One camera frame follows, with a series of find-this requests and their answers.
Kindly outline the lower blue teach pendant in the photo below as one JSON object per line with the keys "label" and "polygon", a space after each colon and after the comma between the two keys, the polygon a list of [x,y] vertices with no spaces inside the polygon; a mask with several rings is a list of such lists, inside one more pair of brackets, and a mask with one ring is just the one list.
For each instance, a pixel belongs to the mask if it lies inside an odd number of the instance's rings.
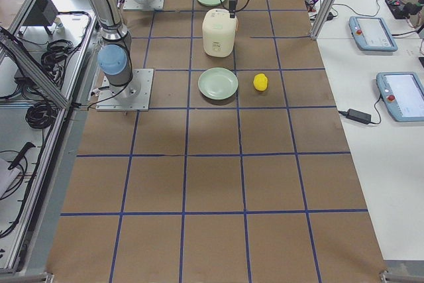
{"label": "lower blue teach pendant", "polygon": [[423,85],[415,72],[380,72],[376,83],[394,121],[423,121]]}

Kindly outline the upper blue teach pendant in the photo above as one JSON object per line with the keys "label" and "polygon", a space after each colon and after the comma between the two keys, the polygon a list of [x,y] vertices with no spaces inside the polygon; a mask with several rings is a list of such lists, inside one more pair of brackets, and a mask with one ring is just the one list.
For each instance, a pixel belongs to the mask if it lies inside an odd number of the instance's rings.
{"label": "upper blue teach pendant", "polygon": [[398,46],[383,18],[351,16],[348,20],[353,39],[361,51],[395,52]]}

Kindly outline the white rice cooker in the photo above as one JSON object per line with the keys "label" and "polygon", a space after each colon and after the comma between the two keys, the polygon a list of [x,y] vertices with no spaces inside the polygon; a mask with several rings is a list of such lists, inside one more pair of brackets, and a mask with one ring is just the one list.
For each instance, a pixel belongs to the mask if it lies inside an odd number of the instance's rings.
{"label": "white rice cooker", "polygon": [[235,43],[238,19],[230,18],[225,9],[206,12],[202,23],[203,49],[212,57],[224,58],[231,54]]}

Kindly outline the brown paper table mat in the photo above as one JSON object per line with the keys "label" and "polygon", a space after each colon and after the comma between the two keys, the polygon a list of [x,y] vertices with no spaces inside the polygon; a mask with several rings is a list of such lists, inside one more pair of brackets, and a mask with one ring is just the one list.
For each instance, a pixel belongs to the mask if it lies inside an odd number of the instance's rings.
{"label": "brown paper table mat", "polygon": [[[206,8],[126,12],[147,112],[86,113],[47,262],[55,282],[377,282],[385,265],[303,0],[239,0],[235,49]],[[238,79],[213,100],[200,75]],[[266,91],[253,86],[268,77]]]}

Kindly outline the black power adapter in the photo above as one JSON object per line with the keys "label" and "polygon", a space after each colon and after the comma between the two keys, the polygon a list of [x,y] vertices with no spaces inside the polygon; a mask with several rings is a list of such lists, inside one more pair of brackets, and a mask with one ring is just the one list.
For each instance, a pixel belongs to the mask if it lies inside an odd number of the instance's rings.
{"label": "black power adapter", "polygon": [[349,109],[346,113],[346,118],[365,125],[368,125],[372,122],[371,114],[364,113],[355,109]]}

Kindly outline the yellow toy potato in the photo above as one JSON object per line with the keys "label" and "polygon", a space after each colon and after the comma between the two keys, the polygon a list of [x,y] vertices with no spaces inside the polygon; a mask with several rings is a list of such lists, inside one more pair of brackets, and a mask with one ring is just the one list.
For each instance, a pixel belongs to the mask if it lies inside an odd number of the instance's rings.
{"label": "yellow toy potato", "polygon": [[268,77],[264,73],[256,74],[253,79],[253,86],[257,91],[266,91],[268,88]]}

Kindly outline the blue teach pendant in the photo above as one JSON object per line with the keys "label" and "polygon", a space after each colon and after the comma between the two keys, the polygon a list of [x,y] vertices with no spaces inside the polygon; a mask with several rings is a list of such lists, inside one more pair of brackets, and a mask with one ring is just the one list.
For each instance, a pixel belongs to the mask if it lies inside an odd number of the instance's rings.
{"label": "blue teach pendant", "polygon": [[376,83],[394,121],[423,121],[423,85],[415,72],[380,72]]}
{"label": "blue teach pendant", "polygon": [[351,16],[348,20],[353,39],[361,51],[395,52],[398,46],[383,18]]}

